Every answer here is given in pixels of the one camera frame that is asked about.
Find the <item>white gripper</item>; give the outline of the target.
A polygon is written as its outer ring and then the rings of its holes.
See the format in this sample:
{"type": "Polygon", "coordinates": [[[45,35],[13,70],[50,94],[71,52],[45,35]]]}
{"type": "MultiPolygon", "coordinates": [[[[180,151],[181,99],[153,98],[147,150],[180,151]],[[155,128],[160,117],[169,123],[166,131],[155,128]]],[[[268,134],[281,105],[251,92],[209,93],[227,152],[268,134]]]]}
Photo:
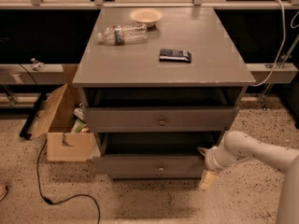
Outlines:
{"type": "Polygon", "coordinates": [[[216,159],[217,147],[203,148],[199,147],[197,150],[201,155],[205,156],[205,164],[208,170],[204,170],[200,180],[200,189],[207,190],[217,179],[218,174],[226,169],[226,166],[222,165],[216,159]]]}

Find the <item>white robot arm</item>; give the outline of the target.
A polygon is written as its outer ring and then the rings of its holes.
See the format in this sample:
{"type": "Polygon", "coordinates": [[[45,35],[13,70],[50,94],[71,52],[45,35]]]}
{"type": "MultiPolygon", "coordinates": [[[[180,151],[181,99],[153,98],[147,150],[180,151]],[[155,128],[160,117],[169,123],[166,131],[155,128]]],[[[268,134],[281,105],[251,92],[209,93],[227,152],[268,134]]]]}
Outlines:
{"type": "Polygon", "coordinates": [[[220,144],[212,148],[198,148],[204,156],[206,168],[200,181],[202,190],[208,189],[217,175],[230,165],[257,160],[285,175],[276,224],[299,224],[299,150],[266,144],[246,133],[228,132],[220,144]]]}

